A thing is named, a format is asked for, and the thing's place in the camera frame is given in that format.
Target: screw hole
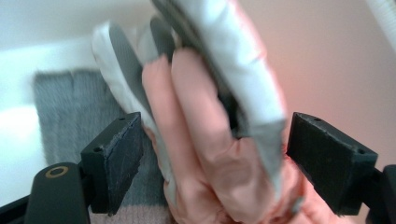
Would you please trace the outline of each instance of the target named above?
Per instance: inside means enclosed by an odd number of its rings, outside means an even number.
[[[52,179],[56,178],[59,176],[62,176],[67,173],[69,168],[67,166],[58,166],[55,168],[52,168],[46,172],[46,178]]]
[[[101,151],[103,151],[103,150],[102,150],[101,148],[99,148],[99,147],[96,147],[96,148],[93,149],[93,151],[94,151],[94,152],[101,152]]]

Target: white fabric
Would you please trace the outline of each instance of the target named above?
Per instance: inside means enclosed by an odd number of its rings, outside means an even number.
[[[158,50],[155,47],[155,42],[152,37],[152,32],[149,23],[140,27],[137,30],[136,36],[136,56],[142,64],[151,63],[158,59]]]
[[[210,58],[247,118],[262,164],[280,190],[285,106],[251,21],[233,0],[172,0],[192,22]]]
[[[160,169],[163,174],[163,178],[169,184],[167,188],[169,192],[166,192],[166,195],[169,196],[171,202],[176,203],[176,183],[165,144],[158,132],[154,119],[146,108],[143,107],[136,99],[120,69],[120,65],[109,36],[109,29],[112,25],[113,23],[108,21],[94,29],[92,38],[93,56],[99,65],[105,82],[121,108],[125,113],[140,112],[143,124],[155,135],[158,148],[157,158],[159,160]]]

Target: finger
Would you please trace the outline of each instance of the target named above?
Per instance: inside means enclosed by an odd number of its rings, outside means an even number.
[[[216,87],[195,51],[174,54],[172,79],[194,148],[219,200],[235,221],[257,223],[272,206],[274,189],[254,141],[232,138]]]
[[[205,55],[214,71],[212,75],[222,87],[220,95],[237,102],[243,114],[237,125],[255,140],[262,165],[278,196],[281,133],[286,112],[281,90],[267,64],[265,47],[253,23],[235,0],[170,2],[166,8],[172,8],[176,12],[172,14],[178,16],[169,21],[175,22],[178,32],[184,34],[182,37],[190,40],[187,43]]]
[[[175,219],[179,223],[216,223],[222,206],[196,157],[164,56],[145,65],[143,86],[177,182],[177,204],[170,204]]]

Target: gray fabric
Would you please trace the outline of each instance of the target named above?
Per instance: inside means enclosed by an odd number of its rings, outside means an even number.
[[[128,38],[122,29],[114,23],[110,26],[108,34],[110,36],[114,53],[117,57],[117,62],[120,65],[120,69],[129,88],[134,93],[137,100],[139,100],[140,104],[142,104],[142,106],[145,107],[152,116],[151,108],[149,107],[149,100],[142,85],[143,67],[139,63]]]
[[[61,161],[78,163],[80,151],[109,123],[124,115],[98,71],[38,73],[35,76],[34,92],[43,147],[49,165]],[[140,210],[142,205],[166,207],[163,178],[151,142],[146,136],[143,138],[143,146],[144,156],[138,174],[121,207],[139,205]],[[128,214],[116,216],[134,219]]]
[[[91,223],[94,224],[177,224],[167,207],[163,206],[125,206],[114,216],[95,215],[91,217]]]
[[[157,48],[159,56],[166,54],[168,62],[172,62],[173,53],[175,51],[175,42],[172,37],[172,28],[158,17],[154,17],[150,21],[150,30]]]

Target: gray sock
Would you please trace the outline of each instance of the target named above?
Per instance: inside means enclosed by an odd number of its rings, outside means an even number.
[[[61,161],[78,163],[80,151],[114,119],[124,115],[99,71],[38,73],[34,91],[48,165]],[[120,220],[125,220],[125,223],[149,223],[143,220],[170,223],[163,196],[163,178],[146,136],[143,146],[139,172],[120,211],[114,217],[94,215],[92,221],[111,223],[114,219],[114,223]]]

